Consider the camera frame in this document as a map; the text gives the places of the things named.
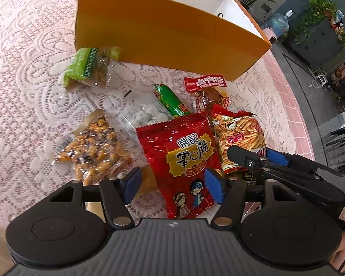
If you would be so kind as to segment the Mimi shrimp stick bag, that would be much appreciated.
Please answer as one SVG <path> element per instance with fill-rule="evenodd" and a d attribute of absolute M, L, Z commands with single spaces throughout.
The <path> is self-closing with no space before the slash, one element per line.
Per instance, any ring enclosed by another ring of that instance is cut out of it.
<path fill-rule="evenodd" d="M 227 152 L 231 146 L 238 146 L 260 156 L 266 154 L 264 131 L 253 113 L 246 111 L 234 113 L 215 104 L 210 117 L 214 127 L 217 152 L 225 175 L 244 170 L 241 165 L 228 158 Z"/>

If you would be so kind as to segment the red chips snack bag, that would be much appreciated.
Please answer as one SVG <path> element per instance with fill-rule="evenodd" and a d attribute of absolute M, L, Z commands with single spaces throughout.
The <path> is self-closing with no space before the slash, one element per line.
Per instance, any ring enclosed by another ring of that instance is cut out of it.
<path fill-rule="evenodd" d="M 136 132 L 169 219 L 192 219 L 214 204 L 204 173 L 207 168 L 220 170 L 221 164 L 205 115 L 185 115 Z"/>

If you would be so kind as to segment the pink checkered table cover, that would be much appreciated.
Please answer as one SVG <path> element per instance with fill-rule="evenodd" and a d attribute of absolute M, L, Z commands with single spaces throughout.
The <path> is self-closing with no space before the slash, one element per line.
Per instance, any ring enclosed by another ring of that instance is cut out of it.
<path fill-rule="evenodd" d="M 44 162 L 95 109 L 119 114 L 123 94 L 146 79 L 191 100 L 183 72 L 126 63 L 116 68 L 115 89 L 67 92 L 75 12 L 75 0 L 0 0 L 0 168 L 7 172 Z M 235 107 L 259 116 L 269 147 L 313 158 L 299 104 L 271 52 L 228 87 Z"/>

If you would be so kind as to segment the mixed nuts clear pack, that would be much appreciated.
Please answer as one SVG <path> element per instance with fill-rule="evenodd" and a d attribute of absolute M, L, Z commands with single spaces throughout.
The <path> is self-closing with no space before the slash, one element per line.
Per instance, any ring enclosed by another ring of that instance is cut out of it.
<path fill-rule="evenodd" d="M 104 110 L 96 110 L 68 134 L 52 155 L 53 163 L 71 163 L 75 178 L 85 186 L 116 179 L 127 172 L 132 155 L 118 139 Z"/>

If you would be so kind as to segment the clear white candy pack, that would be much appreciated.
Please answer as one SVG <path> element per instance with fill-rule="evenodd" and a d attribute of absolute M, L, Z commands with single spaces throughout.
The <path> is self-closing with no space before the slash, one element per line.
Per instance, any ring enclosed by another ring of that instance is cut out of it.
<path fill-rule="evenodd" d="M 118 117 L 121 127 L 131 137 L 136 135 L 137 128 L 171 119 L 173 116 L 153 94 L 129 98 Z"/>

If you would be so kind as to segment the red braised meat pack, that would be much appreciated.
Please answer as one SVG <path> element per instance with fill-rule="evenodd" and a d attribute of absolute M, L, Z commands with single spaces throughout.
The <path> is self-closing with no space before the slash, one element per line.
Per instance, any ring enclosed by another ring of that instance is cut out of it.
<path fill-rule="evenodd" d="M 186 92 L 194 96 L 193 109 L 196 113 L 210 113 L 218 104 L 228 108 L 230 99 L 227 94 L 227 84 L 223 75 L 209 74 L 198 78 L 184 78 Z"/>

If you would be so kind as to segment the green sausage stick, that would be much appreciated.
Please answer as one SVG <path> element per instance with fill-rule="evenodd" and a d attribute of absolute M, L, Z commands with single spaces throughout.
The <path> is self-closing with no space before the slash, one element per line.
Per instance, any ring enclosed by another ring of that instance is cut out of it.
<path fill-rule="evenodd" d="M 154 95 L 174 117 L 189 115 L 191 112 L 178 96 L 165 84 L 154 84 Z"/>

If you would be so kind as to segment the dark teal cabinet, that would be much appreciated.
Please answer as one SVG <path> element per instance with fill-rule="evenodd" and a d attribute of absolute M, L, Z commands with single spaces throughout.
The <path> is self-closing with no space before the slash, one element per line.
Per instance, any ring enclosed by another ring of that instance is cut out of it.
<path fill-rule="evenodd" d="M 327 19 L 311 27 L 308 38 L 304 34 L 300 34 L 298 40 L 289 36 L 288 43 L 295 54 L 313 69 L 319 69 L 329 63 L 343 50 L 335 30 Z"/>

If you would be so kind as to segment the green pea snack pack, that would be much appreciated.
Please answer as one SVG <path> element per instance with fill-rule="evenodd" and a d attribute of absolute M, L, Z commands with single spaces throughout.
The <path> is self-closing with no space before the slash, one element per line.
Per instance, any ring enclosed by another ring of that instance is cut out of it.
<path fill-rule="evenodd" d="M 78 83 L 105 89 L 111 72 L 118 63 L 119 47 L 83 47 L 77 50 L 63 76 L 63 86 L 69 90 Z"/>

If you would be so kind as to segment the pink small heater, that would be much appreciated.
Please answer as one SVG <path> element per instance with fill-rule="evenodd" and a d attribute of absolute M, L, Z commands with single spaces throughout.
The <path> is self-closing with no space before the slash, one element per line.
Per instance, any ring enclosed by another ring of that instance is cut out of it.
<path fill-rule="evenodd" d="M 273 31 L 273 29 L 270 27 L 267 27 L 267 28 L 263 29 L 262 31 L 266 35 L 266 37 L 268 38 L 271 45 L 273 46 L 277 42 L 277 36 L 276 36 L 275 32 Z"/>

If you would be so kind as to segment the blue water jug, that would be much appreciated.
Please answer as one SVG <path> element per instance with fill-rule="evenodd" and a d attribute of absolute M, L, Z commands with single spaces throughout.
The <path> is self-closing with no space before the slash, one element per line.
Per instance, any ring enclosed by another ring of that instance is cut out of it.
<path fill-rule="evenodd" d="M 267 28 L 272 29 L 277 38 L 283 36 L 289 30 L 288 19 L 292 15 L 293 15 L 293 11 L 291 9 L 289 9 L 284 15 L 282 15 L 282 14 L 274 14 L 267 21 Z"/>

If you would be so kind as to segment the trailing ivy plant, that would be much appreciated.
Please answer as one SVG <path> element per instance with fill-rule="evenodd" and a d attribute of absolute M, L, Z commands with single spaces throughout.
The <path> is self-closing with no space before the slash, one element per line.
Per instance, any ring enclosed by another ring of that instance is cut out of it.
<path fill-rule="evenodd" d="M 343 19 L 345 14 L 338 9 L 332 0 L 308 0 L 300 23 L 292 32 L 295 43 L 299 46 L 311 36 L 311 29 L 327 21 L 336 34 L 338 43 L 345 49 L 345 28 Z"/>

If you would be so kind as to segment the orange cardboard box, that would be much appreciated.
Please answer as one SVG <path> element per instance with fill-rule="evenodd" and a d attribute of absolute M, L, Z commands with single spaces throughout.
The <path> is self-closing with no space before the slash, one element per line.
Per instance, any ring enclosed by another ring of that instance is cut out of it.
<path fill-rule="evenodd" d="M 78 0 L 75 46 L 121 61 L 239 78 L 271 43 L 238 0 Z"/>

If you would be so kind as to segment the white lace tablecloth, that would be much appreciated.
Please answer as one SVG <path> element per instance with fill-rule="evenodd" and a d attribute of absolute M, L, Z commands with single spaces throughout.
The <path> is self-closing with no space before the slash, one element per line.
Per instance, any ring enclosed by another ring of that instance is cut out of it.
<path fill-rule="evenodd" d="M 295 151 L 268 66 L 270 44 L 218 18 L 223 0 L 0 0 L 0 226 L 74 177 L 53 150 L 93 111 L 113 118 L 128 91 L 168 85 L 186 105 L 185 77 L 221 74 L 233 109 L 255 113 L 269 147 Z M 63 87 L 80 47 L 119 47 L 106 89 Z"/>

